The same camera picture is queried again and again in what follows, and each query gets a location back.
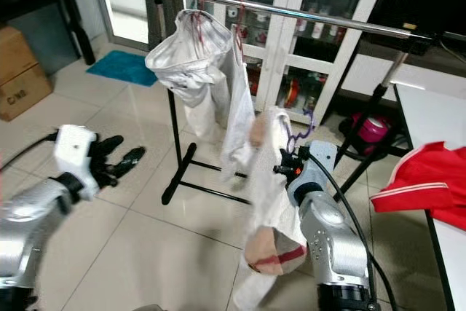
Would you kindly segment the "black chrome clothes rack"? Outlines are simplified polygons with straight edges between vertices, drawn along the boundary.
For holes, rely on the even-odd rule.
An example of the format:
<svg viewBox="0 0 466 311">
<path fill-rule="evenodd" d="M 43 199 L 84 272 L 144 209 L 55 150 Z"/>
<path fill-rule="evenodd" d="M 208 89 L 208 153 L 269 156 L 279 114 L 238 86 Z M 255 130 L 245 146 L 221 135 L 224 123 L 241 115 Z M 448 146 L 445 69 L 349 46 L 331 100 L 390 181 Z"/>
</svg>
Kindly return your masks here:
<svg viewBox="0 0 466 311">
<path fill-rule="evenodd" d="M 389 90 L 394 85 L 392 79 L 394 75 L 402 66 L 410 52 L 417 52 L 420 50 L 426 50 L 431 44 L 440 44 L 442 42 L 442 35 L 438 34 L 435 37 L 425 36 L 423 34 L 413 34 L 410 31 L 399 28 L 383 27 L 383 25 L 374 25 L 366 22 L 360 22 L 352 19 L 342 19 L 338 17 L 327 17 L 327 15 L 314 15 L 312 12 L 303 12 L 300 10 L 292 10 L 289 8 L 284 8 L 280 6 L 272 6 L 266 4 L 259 4 L 259 2 L 253 1 L 244 1 L 244 0 L 201 0 L 202 2 L 213 2 L 214 4 L 224 4 L 232 5 L 243 8 L 244 10 L 253 10 L 256 12 L 269 12 L 270 14 L 279 15 L 280 17 L 292 17 L 296 19 L 303 20 L 312 20 L 314 22 L 336 25 L 336 27 L 344 27 L 348 29 L 359 29 L 359 31 L 366 32 L 367 34 L 375 34 L 382 36 L 390 36 L 394 38 L 399 38 L 406 41 L 405 46 L 399 50 L 398 55 L 394 58 L 393 64 L 390 66 L 389 71 L 384 76 L 383 80 L 376 86 L 372 92 L 371 98 L 367 102 L 366 107 L 360 113 L 360 118 L 358 122 L 353 122 L 352 124 L 352 135 L 346 139 L 346 141 L 341 144 L 339 151 L 337 152 L 336 160 L 340 160 L 344 154 L 347 152 L 347 148 L 350 147 L 353 141 L 358 135 L 358 131 L 362 127 L 364 121 L 371 115 L 371 112 L 377 108 L 379 102 L 382 101 L 383 95 L 386 91 Z M 165 20 L 165 11 L 164 11 L 164 2 L 163 0 L 153 0 L 153 4 L 156 5 L 157 14 L 159 15 L 160 21 Z M 215 195 L 216 197 L 223 197 L 226 199 L 234 200 L 246 205 L 250 204 L 250 201 L 247 201 L 241 197 L 233 197 L 233 195 L 226 194 L 226 192 L 219 192 L 212 190 L 200 185 L 191 184 L 191 182 L 185 182 L 183 180 L 184 173 L 186 173 L 187 168 L 190 165 L 194 164 L 197 167 L 203 167 L 207 169 L 220 170 L 220 167 L 215 165 L 207 164 L 206 162 L 196 161 L 194 155 L 197 151 L 197 145 L 195 143 L 189 144 L 189 147 L 186 149 L 185 154 L 181 154 L 180 139 L 178 135 L 177 128 L 177 114 L 176 108 L 174 106 L 175 95 L 173 92 L 169 92 L 169 107 L 170 107 L 170 117 L 172 117 L 172 128 L 173 128 L 173 137 L 174 137 L 174 150 L 177 158 L 178 168 L 174 173 L 172 180 L 169 184 L 163 195 L 161 195 L 161 203 L 163 205 L 169 205 L 170 201 L 173 200 L 174 194 L 179 186 L 186 186 L 193 188 L 194 190 L 199 190 L 201 192 L 207 192 L 207 194 Z"/>
</svg>

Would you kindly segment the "white drawer front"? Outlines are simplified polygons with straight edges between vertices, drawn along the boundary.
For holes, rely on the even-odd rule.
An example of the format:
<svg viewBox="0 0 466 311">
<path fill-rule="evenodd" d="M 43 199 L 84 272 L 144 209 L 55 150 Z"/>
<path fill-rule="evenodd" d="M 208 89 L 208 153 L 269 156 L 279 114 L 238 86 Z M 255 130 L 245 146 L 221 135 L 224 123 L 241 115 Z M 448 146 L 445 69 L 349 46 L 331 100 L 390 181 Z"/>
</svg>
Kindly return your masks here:
<svg viewBox="0 0 466 311">
<path fill-rule="evenodd" d="M 391 65 L 392 61 L 387 59 L 356 55 L 352 67 L 347 71 L 342 88 L 370 95 L 385 78 Z M 432 69 L 405 64 L 393 75 L 392 81 L 402 93 L 403 103 L 406 103 L 411 95 L 422 101 L 428 99 L 440 102 L 449 102 L 453 99 L 466 101 L 466 78 L 462 76 L 443 74 Z"/>
</svg>

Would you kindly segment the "teal floor mat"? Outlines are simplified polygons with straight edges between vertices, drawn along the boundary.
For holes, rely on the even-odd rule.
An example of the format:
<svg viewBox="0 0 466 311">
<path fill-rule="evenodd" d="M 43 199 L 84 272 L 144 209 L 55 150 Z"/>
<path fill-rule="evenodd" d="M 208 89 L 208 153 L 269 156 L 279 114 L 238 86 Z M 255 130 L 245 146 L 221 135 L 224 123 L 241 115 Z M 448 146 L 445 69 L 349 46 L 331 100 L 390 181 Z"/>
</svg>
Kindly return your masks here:
<svg viewBox="0 0 466 311">
<path fill-rule="evenodd" d="M 142 87 L 153 87 L 157 82 L 156 74 L 146 67 L 143 55 L 114 50 L 107 52 L 101 59 L 86 70 L 87 74 L 94 74 L 119 80 L 133 82 Z"/>
</svg>

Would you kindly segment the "plain cardboard box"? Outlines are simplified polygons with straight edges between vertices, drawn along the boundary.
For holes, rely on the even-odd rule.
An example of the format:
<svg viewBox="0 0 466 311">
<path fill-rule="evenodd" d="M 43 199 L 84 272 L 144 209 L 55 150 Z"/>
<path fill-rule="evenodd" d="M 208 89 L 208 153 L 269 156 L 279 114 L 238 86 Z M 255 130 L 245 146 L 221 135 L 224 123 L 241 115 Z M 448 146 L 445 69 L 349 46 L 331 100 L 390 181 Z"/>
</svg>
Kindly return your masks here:
<svg viewBox="0 0 466 311">
<path fill-rule="evenodd" d="M 6 84 L 17 75 L 37 64 L 24 35 L 16 28 L 0 29 L 0 84 Z"/>
</svg>

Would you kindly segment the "white printed shirt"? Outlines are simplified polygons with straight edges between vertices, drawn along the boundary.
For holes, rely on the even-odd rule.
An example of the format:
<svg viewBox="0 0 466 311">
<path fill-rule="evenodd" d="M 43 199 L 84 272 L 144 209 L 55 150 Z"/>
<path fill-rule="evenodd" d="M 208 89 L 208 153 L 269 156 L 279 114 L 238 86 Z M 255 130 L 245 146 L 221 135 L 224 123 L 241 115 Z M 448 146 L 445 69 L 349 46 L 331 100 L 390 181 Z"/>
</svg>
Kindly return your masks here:
<svg viewBox="0 0 466 311">
<path fill-rule="evenodd" d="M 250 144 L 253 155 L 245 191 L 252 197 L 252 217 L 246 225 L 242 255 L 245 277 L 234 288 L 237 311 L 256 311 L 280 275 L 299 268 L 307 255 L 299 209 L 287 191 L 287 178 L 273 171 L 287 149 L 291 121 L 286 111 L 269 107 L 254 121 Z"/>
</svg>

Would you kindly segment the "white logo t-shirt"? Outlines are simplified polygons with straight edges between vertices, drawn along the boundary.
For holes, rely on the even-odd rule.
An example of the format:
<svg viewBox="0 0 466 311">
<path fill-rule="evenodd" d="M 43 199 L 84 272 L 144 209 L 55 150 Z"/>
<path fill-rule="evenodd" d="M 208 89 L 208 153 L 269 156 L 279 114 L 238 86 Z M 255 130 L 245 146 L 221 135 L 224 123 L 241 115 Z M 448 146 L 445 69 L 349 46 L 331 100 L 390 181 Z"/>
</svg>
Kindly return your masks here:
<svg viewBox="0 0 466 311">
<path fill-rule="evenodd" d="M 221 180 L 231 181 L 237 172 L 249 167 L 254 155 L 250 131 L 254 122 L 253 99 L 250 94 L 247 65 L 243 60 L 242 40 L 233 29 L 231 48 L 221 69 L 229 84 L 229 114 L 221 145 Z"/>
</svg>

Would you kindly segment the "purple wire hanger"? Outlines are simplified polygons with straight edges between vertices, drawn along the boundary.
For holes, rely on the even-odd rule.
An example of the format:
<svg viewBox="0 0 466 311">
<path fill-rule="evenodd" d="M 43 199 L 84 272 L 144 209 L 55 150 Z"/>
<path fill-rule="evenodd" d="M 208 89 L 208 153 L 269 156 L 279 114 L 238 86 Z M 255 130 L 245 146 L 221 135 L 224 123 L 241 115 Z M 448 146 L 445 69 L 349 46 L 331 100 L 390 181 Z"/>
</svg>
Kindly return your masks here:
<svg viewBox="0 0 466 311">
<path fill-rule="evenodd" d="M 284 150 L 288 152 L 294 152 L 294 149 L 299 144 L 300 139 L 307 139 L 311 134 L 313 134 L 317 127 L 313 110 L 305 109 L 302 111 L 302 114 L 309 118 L 309 124 L 304 132 L 293 134 L 290 130 L 288 131 L 288 142 L 284 148 Z"/>
</svg>

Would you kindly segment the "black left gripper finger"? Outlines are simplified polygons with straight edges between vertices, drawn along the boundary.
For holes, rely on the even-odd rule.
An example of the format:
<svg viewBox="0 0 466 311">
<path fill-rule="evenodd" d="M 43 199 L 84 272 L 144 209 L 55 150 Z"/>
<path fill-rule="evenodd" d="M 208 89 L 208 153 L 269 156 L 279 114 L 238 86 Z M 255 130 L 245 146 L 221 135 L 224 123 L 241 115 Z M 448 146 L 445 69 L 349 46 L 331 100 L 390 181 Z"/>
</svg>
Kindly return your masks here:
<svg viewBox="0 0 466 311">
<path fill-rule="evenodd" d="M 112 137 L 95 142 L 95 158 L 106 159 L 117 147 L 124 142 L 123 135 L 113 135 Z"/>
<path fill-rule="evenodd" d="M 137 167 L 142 157 L 146 154 L 146 148 L 144 147 L 135 147 L 129 150 L 126 154 L 123 155 L 123 158 L 120 159 L 113 166 L 113 176 L 117 180 L 122 178 L 127 173 L 129 173 L 133 168 Z"/>
</svg>

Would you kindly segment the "white denim jeans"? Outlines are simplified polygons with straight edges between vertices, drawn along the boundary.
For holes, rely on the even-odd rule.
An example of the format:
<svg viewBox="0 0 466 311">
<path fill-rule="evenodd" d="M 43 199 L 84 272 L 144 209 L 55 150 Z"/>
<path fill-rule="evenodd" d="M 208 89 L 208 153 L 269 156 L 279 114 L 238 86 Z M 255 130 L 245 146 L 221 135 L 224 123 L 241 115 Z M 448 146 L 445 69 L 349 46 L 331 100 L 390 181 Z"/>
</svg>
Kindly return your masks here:
<svg viewBox="0 0 466 311">
<path fill-rule="evenodd" d="M 183 10 L 176 31 L 147 56 L 157 81 L 181 99 L 186 120 L 200 139 L 214 139 L 229 115 L 229 83 L 222 67 L 233 33 L 209 12 Z"/>
</svg>

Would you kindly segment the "glass sliding door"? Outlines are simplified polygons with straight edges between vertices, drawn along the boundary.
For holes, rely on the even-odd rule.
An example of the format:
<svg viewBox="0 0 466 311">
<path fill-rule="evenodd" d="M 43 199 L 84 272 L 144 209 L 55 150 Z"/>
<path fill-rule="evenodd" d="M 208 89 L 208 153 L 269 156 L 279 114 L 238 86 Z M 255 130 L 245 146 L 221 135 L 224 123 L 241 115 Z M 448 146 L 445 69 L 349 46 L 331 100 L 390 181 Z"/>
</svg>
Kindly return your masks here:
<svg viewBox="0 0 466 311">
<path fill-rule="evenodd" d="M 149 44 L 144 0 L 102 0 L 108 34 L 117 44 L 143 50 Z"/>
</svg>

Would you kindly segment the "red garment white trim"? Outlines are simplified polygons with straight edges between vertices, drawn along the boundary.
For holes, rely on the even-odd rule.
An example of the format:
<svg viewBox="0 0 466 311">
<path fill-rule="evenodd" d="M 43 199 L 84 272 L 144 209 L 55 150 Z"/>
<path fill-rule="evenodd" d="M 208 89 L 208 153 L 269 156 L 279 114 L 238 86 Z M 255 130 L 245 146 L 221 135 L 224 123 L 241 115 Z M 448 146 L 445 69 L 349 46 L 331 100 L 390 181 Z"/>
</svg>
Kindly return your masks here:
<svg viewBox="0 0 466 311">
<path fill-rule="evenodd" d="M 370 201 L 379 213 L 425 209 L 466 231 L 466 146 L 450 150 L 437 141 L 410 151 Z"/>
</svg>

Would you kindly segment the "dark grey curtain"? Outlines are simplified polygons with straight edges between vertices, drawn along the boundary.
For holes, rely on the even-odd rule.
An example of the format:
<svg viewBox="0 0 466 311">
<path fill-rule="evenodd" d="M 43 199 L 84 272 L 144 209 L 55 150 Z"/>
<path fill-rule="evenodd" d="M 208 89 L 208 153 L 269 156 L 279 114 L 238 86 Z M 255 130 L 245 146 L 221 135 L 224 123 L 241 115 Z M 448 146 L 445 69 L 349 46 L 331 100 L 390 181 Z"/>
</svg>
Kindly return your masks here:
<svg viewBox="0 0 466 311">
<path fill-rule="evenodd" d="M 167 35 L 176 30 L 175 17 L 183 10 L 183 0 L 144 0 L 146 4 L 147 28 L 149 28 L 149 43 L 147 49 L 152 50 L 163 41 Z"/>
</svg>

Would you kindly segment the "magenta round appliance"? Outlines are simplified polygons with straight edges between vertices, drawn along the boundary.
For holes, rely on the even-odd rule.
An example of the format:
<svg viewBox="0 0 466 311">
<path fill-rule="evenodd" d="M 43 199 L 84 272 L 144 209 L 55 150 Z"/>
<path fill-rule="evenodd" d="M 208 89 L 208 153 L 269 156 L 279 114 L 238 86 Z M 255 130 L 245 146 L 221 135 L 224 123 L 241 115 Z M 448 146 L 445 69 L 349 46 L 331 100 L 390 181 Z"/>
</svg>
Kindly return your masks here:
<svg viewBox="0 0 466 311">
<path fill-rule="evenodd" d="M 360 130 L 357 132 L 358 139 L 353 142 L 352 147 L 357 154 L 370 154 L 375 145 L 385 138 L 390 127 L 392 127 L 392 122 L 389 118 L 377 114 L 368 116 L 360 124 Z"/>
</svg>

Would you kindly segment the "printed cardboard box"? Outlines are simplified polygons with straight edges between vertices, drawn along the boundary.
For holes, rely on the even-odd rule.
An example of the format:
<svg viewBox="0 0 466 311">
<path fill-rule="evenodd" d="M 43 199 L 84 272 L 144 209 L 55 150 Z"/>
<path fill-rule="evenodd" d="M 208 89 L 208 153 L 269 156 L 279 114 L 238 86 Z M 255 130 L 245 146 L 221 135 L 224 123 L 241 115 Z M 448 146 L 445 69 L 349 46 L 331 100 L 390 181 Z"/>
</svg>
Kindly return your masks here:
<svg viewBox="0 0 466 311">
<path fill-rule="evenodd" d="M 0 119 L 10 122 L 52 92 L 44 69 L 36 64 L 0 85 Z"/>
</svg>

